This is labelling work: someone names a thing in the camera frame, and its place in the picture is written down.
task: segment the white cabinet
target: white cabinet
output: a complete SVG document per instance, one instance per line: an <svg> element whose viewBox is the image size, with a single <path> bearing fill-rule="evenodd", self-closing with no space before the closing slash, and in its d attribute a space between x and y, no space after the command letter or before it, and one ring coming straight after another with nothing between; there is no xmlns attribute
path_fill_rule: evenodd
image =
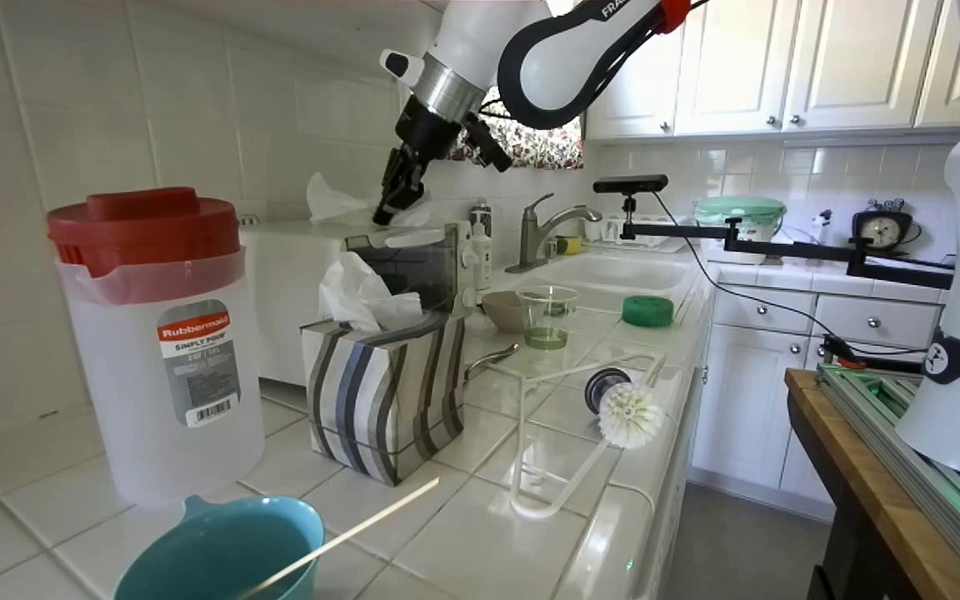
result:
<svg viewBox="0 0 960 600"><path fill-rule="evenodd" d="M862 356L920 360L939 319L937 304L752 290L718 296L692 469L750 500L824 518L829 498L788 419L788 370L812 370L824 319Z"/></svg>
<svg viewBox="0 0 960 600"><path fill-rule="evenodd" d="M960 125L960 10L943 0L933 52L923 76L917 125Z"/></svg>
<svg viewBox="0 0 960 600"><path fill-rule="evenodd" d="M685 18L678 134L780 130L795 0L721 0Z"/></svg>
<svg viewBox="0 0 960 600"><path fill-rule="evenodd" d="M780 485L788 454L784 370L802 365L805 336L713 325L692 466Z"/></svg>
<svg viewBox="0 0 960 600"><path fill-rule="evenodd" d="M589 139L960 125L953 0L722 0L679 33L624 65Z"/></svg>
<svg viewBox="0 0 960 600"><path fill-rule="evenodd" d="M802 0L788 130L910 125L939 0Z"/></svg>
<svg viewBox="0 0 960 600"><path fill-rule="evenodd" d="M643 42L587 110L587 139L671 138L682 29Z"/></svg>

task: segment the blue bowl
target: blue bowl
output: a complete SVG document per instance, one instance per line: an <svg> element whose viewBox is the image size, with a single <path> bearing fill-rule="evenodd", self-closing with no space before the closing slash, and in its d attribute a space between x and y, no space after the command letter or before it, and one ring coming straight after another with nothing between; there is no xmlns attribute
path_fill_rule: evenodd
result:
<svg viewBox="0 0 960 600"><path fill-rule="evenodd" d="M324 523L302 500L253 498L203 504L191 498L188 518L123 572L115 600L237 600L320 543ZM318 562L279 579L263 596L311 600L312 578Z"/></svg>

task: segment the plastic container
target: plastic container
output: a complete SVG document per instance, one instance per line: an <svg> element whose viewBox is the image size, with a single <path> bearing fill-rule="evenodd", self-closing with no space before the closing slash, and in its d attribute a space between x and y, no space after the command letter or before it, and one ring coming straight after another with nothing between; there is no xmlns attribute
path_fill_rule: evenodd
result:
<svg viewBox="0 0 960 600"><path fill-rule="evenodd" d="M464 283L459 283L464 308L475 308L494 279L494 240L485 235L480 213L470 213L470 234L464 240L459 264L464 264Z"/></svg>
<svg viewBox="0 0 960 600"><path fill-rule="evenodd" d="M244 475L263 419L234 205L99 194L45 230L119 498L162 505Z"/></svg>
<svg viewBox="0 0 960 600"><path fill-rule="evenodd" d="M234 504L188 500L188 518L152 541L123 572L115 600L203 596L241 600L245 590L324 543L318 511L292 498ZM263 590L268 600L311 600L318 562Z"/></svg>
<svg viewBox="0 0 960 600"><path fill-rule="evenodd" d="M569 343L575 294L544 288L522 290L520 296L525 299L522 343L538 351L562 351Z"/></svg>
<svg viewBox="0 0 960 600"><path fill-rule="evenodd" d="M772 198L707 198L692 204L692 221L703 228L722 228L739 221L739 240L772 240L784 228L788 205ZM703 256L713 264L762 264L762 252L728 252L722 240L703 240Z"/></svg>

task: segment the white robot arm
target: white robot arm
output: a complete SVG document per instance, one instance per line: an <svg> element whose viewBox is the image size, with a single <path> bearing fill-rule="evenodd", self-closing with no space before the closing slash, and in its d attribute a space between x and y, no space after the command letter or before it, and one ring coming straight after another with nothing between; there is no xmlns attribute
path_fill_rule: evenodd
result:
<svg viewBox="0 0 960 600"><path fill-rule="evenodd" d="M438 42L422 55L388 158L373 223L390 223L422 198L422 171L458 134L482 162L510 168L485 123L472 113L495 83L513 121L550 130L580 118L621 64L652 33L682 22L691 0L580 0L550 18L544 0L449 0Z"/></svg>

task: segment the green object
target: green object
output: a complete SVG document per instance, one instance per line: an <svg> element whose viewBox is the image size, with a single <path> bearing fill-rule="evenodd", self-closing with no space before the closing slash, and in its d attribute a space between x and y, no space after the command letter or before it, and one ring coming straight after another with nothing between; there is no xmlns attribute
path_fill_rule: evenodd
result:
<svg viewBox="0 0 960 600"><path fill-rule="evenodd" d="M135 558L115 588L115 600L237 600L320 543L324 523L302 500L245 498L234 504L203 504L199 498L191 498L184 523ZM308 562L263 596L311 600L312 578L318 562Z"/></svg>
<svg viewBox="0 0 960 600"><path fill-rule="evenodd" d="M621 304L621 319L645 331L673 323L673 299L668 296L628 296Z"/></svg>
<svg viewBox="0 0 960 600"><path fill-rule="evenodd" d="M757 228L772 228L780 223L788 205L772 198L707 198L692 204L695 221L728 221L739 216Z"/></svg>

